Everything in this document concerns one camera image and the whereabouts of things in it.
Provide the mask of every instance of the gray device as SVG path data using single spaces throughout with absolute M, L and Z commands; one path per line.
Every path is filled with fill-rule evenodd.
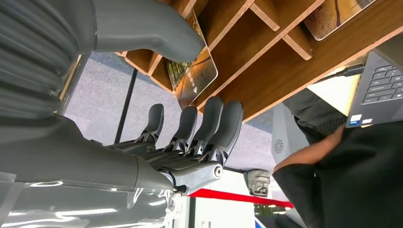
M 361 74 L 346 127 L 401 120 L 403 120 L 403 73 L 399 66 L 372 51 Z

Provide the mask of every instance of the gray fabric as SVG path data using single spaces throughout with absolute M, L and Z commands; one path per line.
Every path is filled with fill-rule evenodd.
M 304 89 L 283 104 L 299 120 L 297 123 L 322 136 L 328 136 L 345 124 L 347 117 L 309 89 Z

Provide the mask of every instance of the person's arm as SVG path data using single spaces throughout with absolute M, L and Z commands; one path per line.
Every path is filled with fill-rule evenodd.
M 335 133 L 326 137 L 324 140 L 295 152 L 276 165 L 276 167 L 274 167 L 274 172 L 291 164 L 313 165 L 318 163 L 340 143 L 342 133 L 343 127 L 340 127 L 335 131 Z
M 339 128 L 334 134 L 292 154 L 274 168 L 274 179 L 310 228 L 322 227 L 324 218 L 315 164 L 340 143 L 342 131 Z

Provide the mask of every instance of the black sleeve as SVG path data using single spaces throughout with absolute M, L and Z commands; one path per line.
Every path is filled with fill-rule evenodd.
M 305 224 L 309 228 L 322 227 L 321 191 L 319 180 L 315 177 L 315 165 L 288 165 L 273 173 L 273 177 Z

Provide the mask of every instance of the floor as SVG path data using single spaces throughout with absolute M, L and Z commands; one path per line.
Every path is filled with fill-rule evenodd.
M 93 53 L 72 96 L 65 116 L 74 120 L 87 139 L 113 144 L 133 68 L 113 53 Z M 164 105 L 164 127 L 156 147 L 166 146 L 179 124 L 181 109 L 176 98 L 148 76 L 138 73 L 122 140 L 137 138 L 147 124 L 148 110 Z M 238 142 L 226 166 L 237 170 L 272 171 L 273 113 L 267 111 L 243 124 Z M 198 116 L 198 126 L 202 121 Z

